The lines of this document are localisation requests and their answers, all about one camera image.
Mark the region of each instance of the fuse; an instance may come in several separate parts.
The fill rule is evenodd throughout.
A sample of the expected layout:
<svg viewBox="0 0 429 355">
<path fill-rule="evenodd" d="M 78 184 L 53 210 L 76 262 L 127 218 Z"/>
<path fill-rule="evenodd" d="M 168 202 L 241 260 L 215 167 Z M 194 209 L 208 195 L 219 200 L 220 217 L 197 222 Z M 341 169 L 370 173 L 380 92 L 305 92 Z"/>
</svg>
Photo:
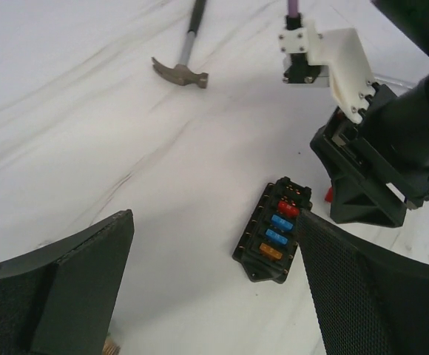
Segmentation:
<svg viewBox="0 0 429 355">
<path fill-rule="evenodd" d="M 283 213 L 289 218 L 296 218 L 300 214 L 300 210 L 297 207 L 293 207 L 285 201 L 280 201 L 279 205 L 277 206 L 277 209 L 280 213 Z"/>
<path fill-rule="evenodd" d="M 279 243 L 283 246 L 287 245 L 288 239 L 278 233 L 275 233 L 271 229 L 267 229 L 266 236 L 272 242 Z"/>
<path fill-rule="evenodd" d="M 278 250 L 275 250 L 274 248 L 271 248 L 267 244 L 260 244 L 259 247 L 260 253 L 264 255 L 265 257 L 268 257 L 269 259 L 273 260 L 280 260 L 282 259 L 282 253 Z"/>
<path fill-rule="evenodd" d="M 294 228 L 294 225 L 283 218 L 280 218 L 274 214 L 271 218 L 271 223 L 274 227 L 277 227 L 281 231 L 291 231 Z"/>
<path fill-rule="evenodd" d="M 325 196 L 325 201 L 328 203 L 333 202 L 333 188 L 330 187 Z"/>
</svg>

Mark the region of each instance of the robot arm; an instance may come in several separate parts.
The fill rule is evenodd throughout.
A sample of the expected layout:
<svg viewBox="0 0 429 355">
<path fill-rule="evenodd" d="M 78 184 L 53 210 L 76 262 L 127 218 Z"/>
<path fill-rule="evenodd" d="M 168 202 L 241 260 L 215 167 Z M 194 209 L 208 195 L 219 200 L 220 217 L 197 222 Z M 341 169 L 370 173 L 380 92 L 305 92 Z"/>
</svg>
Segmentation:
<svg viewBox="0 0 429 355">
<path fill-rule="evenodd" d="M 373 3 L 429 55 L 429 0 Z M 397 97 L 376 82 L 354 28 L 320 35 L 294 5 L 279 34 L 283 81 L 330 87 L 338 105 L 311 142 L 331 178 L 331 218 L 401 226 L 407 209 L 429 200 L 429 75 Z"/>
<path fill-rule="evenodd" d="M 375 79 L 371 66 L 354 28 L 319 34 L 314 20 L 306 19 L 296 30 L 282 30 L 279 43 L 282 52 L 287 54 L 285 82 L 299 85 L 295 78 L 290 78 L 290 74 L 296 70 L 292 64 L 300 55 L 308 66 L 320 68 L 318 76 L 306 70 L 303 82 L 330 87 L 331 95 L 346 117 L 356 124 L 361 123 L 360 112 L 368 109 L 376 91 L 372 87 Z"/>
</svg>

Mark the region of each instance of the black mesh gripper pad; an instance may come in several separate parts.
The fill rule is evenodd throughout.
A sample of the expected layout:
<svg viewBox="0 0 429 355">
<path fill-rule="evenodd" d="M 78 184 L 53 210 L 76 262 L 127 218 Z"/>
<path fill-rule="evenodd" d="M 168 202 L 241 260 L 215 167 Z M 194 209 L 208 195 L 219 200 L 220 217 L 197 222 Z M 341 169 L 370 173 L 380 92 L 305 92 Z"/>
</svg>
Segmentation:
<svg viewBox="0 0 429 355">
<path fill-rule="evenodd" d="M 309 211 L 297 232 L 328 355 L 429 354 L 429 265 Z"/>
</svg>

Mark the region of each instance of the screw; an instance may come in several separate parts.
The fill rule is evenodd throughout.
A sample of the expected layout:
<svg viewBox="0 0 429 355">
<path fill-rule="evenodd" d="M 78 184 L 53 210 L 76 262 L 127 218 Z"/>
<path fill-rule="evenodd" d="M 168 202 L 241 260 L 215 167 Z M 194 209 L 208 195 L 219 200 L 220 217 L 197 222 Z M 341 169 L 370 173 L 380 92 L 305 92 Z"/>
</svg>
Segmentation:
<svg viewBox="0 0 429 355">
<path fill-rule="evenodd" d="M 103 355 L 118 355 L 121 348 L 112 341 L 111 337 L 107 337 L 104 342 Z"/>
</svg>

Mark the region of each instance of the blue fuse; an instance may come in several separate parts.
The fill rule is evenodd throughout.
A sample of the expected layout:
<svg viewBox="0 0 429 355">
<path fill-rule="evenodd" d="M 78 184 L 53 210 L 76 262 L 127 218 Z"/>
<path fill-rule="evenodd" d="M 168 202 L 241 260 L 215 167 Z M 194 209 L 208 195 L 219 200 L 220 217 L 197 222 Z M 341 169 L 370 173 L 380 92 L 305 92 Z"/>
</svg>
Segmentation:
<svg viewBox="0 0 429 355">
<path fill-rule="evenodd" d="M 272 242 L 279 243 L 283 246 L 287 245 L 288 239 L 278 233 L 275 233 L 271 229 L 267 229 L 266 236 Z"/>
<path fill-rule="evenodd" d="M 277 227 L 281 231 L 291 231 L 294 225 L 283 218 L 280 218 L 276 214 L 272 216 L 271 223 L 274 227 Z"/>
</svg>

